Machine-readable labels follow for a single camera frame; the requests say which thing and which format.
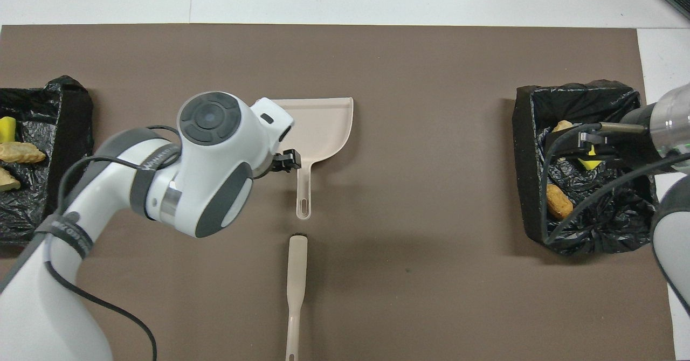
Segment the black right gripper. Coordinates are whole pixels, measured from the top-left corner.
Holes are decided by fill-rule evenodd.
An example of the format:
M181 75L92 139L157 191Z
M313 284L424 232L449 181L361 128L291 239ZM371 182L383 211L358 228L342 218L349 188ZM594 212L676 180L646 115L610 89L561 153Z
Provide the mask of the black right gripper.
M582 151L577 159L585 169L594 169L602 162L613 162L629 169L640 169L662 160L643 124L595 124L577 127L577 144Z

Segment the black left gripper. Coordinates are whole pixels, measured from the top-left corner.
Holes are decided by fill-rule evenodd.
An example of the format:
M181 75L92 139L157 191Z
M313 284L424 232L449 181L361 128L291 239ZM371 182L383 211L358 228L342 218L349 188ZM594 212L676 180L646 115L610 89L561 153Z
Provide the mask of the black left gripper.
M293 170L299 170L302 167L302 160L300 152L294 148L289 148L287 150L276 152L270 155L270 164L267 169L268 173L273 172L291 172Z

